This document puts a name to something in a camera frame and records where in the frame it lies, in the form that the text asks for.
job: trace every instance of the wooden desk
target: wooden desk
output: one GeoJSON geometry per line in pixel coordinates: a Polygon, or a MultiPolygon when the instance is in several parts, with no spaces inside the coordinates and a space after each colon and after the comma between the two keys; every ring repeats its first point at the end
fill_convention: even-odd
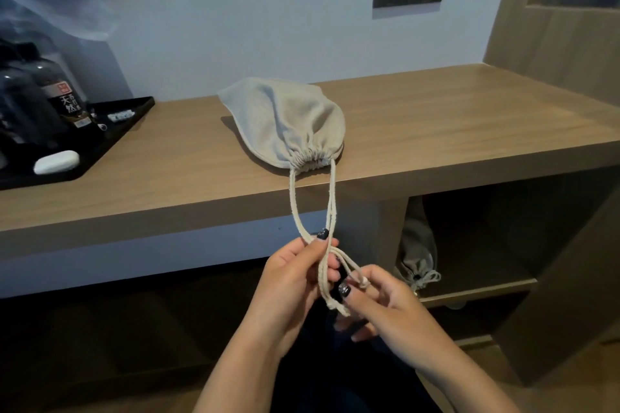
{"type": "MultiPolygon", "coordinates": [[[[339,202],[620,163],[620,110],[495,67],[320,85],[346,117],[339,202]]],[[[299,180],[301,210],[325,208],[328,177],[299,180]]],[[[1,191],[2,257],[285,215],[287,186],[217,97],[159,103],[78,180],[1,191]]]]}

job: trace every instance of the white wall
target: white wall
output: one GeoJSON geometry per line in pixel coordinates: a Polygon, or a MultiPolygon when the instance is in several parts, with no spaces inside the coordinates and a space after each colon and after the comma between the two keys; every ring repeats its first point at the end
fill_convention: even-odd
{"type": "Polygon", "coordinates": [[[373,19],[372,0],[113,0],[110,45],[136,96],[179,99],[250,75],[313,82],[480,62],[499,1],[373,19]]]}

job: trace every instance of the bottle label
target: bottle label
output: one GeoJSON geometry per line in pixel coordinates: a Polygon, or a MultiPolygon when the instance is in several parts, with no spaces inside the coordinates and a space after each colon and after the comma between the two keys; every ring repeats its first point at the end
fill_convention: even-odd
{"type": "Polygon", "coordinates": [[[75,98],[74,91],[68,82],[62,81],[42,87],[45,95],[58,114],[75,127],[83,127],[92,122],[90,115],[84,111],[75,98]]]}

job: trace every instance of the person's right hand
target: person's right hand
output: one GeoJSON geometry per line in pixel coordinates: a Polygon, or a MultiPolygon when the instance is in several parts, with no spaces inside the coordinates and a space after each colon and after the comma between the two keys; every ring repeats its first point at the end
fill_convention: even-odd
{"type": "Polygon", "coordinates": [[[361,271],[372,285],[362,291],[347,278],[339,286],[343,303],[352,316],[339,315],[334,325],[337,331],[365,318],[368,323],[352,335],[353,341],[380,335],[394,354],[426,376],[440,378],[454,368],[463,352],[409,286],[376,265],[365,266],[361,271]]]}

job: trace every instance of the dark nail polish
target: dark nail polish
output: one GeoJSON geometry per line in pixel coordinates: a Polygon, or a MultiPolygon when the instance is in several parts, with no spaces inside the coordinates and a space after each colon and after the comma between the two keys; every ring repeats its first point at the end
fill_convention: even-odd
{"type": "Polygon", "coordinates": [[[347,283],[343,282],[338,286],[338,292],[340,293],[342,298],[345,299],[346,296],[351,294],[351,287],[347,283]]]}
{"type": "Polygon", "coordinates": [[[329,230],[323,229],[317,235],[316,238],[320,238],[321,240],[326,240],[329,237],[329,230]]]}

